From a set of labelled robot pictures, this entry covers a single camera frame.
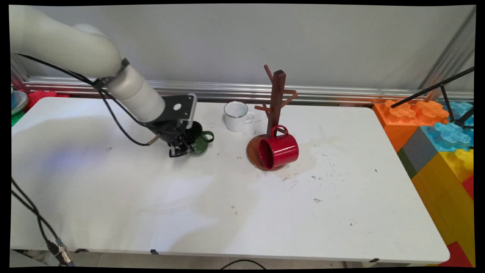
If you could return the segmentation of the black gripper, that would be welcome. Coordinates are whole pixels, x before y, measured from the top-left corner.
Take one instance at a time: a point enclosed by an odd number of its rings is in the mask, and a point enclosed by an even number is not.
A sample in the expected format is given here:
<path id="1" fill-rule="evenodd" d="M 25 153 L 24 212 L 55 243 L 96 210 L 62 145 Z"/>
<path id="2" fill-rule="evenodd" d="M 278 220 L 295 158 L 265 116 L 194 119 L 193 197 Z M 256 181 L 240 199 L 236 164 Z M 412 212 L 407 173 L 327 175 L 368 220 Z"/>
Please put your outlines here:
<path id="1" fill-rule="evenodd" d="M 161 139 L 169 145 L 169 157 L 183 157 L 189 151 L 195 151 L 196 137 L 190 134 L 193 122 L 191 121 L 153 121 L 151 132 L 155 137 L 151 144 Z"/>

